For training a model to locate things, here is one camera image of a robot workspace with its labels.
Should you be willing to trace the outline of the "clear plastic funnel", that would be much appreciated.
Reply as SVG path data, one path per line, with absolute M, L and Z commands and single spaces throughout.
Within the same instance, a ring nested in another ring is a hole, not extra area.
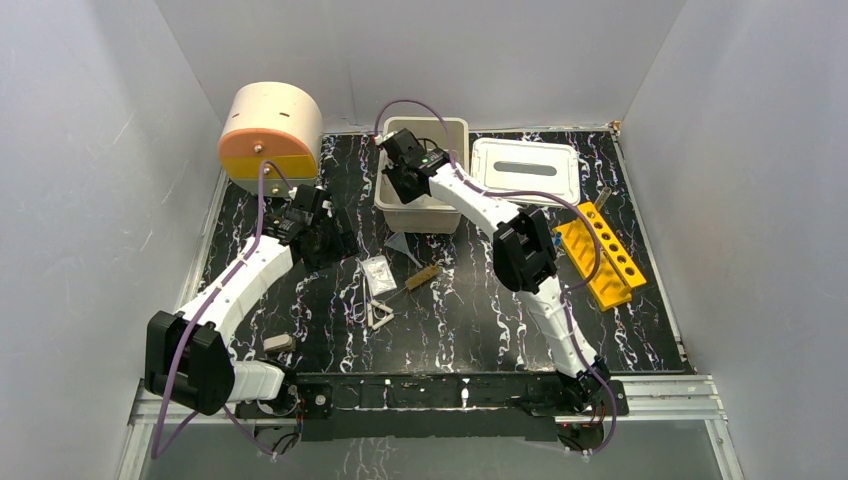
M 418 269 L 422 269 L 423 265 L 415 257 L 409 248 L 406 234 L 404 232 L 393 233 L 385 242 L 385 247 L 405 255 Z

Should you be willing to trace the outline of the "white paper tag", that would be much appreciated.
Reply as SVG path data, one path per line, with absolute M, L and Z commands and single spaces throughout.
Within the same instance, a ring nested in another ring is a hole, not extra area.
M 384 255 L 377 255 L 362 260 L 360 261 L 360 266 L 372 296 L 391 292 L 397 288 L 397 283 L 391 272 L 388 259 Z

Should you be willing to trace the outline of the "white clay triangle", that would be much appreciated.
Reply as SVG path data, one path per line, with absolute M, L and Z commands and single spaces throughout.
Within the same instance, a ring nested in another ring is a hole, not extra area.
M 366 309 L 367 327 L 378 330 L 394 318 L 394 310 L 377 300 L 370 300 Z

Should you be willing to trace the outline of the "clear glass test tube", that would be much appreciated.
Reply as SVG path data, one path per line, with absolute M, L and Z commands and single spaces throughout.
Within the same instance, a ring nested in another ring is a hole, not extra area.
M 606 204 L 610 196 L 612 195 L 612 189 L 609 186 L 604 186 L 600 191 L 598 197 L 593 202 L 593 205 L 597 211 L 601 211 L 603 206 Z

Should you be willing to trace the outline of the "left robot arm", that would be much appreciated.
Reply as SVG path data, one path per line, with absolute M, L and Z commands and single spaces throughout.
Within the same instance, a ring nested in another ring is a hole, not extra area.
M 313 273 L 359 249 L 347 214 L 330 192 L 309 185 L 263 218 L 234 261 L 175 313 L 157 312 L 146 333 L 144 387 L 204 415 L 226 404 L 260 401 L 275 416 L 294 411 L 299 391 L 289 369 L 271 360 L 235 360 L 236 330 L 271 286 L 291 270 Z

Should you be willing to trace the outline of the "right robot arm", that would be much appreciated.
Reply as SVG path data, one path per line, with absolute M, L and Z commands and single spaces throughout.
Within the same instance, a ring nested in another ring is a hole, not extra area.
M 374 141 L 388 160 L 382 172 L 402 202 L 435 198 L 486 235 L 496 277 L 518 294 L 547 341 L 565 405 L 577 414 L 599 406 L 617 418 L 617 395 L 606 363 L 565 304 L 567 292 L 557 276 L 557 253 L 544 213 L 533 205 L 513 203 L 512 192 L 485 189 L 449 153 L 425 150 L 407 129 L 378 135 Z

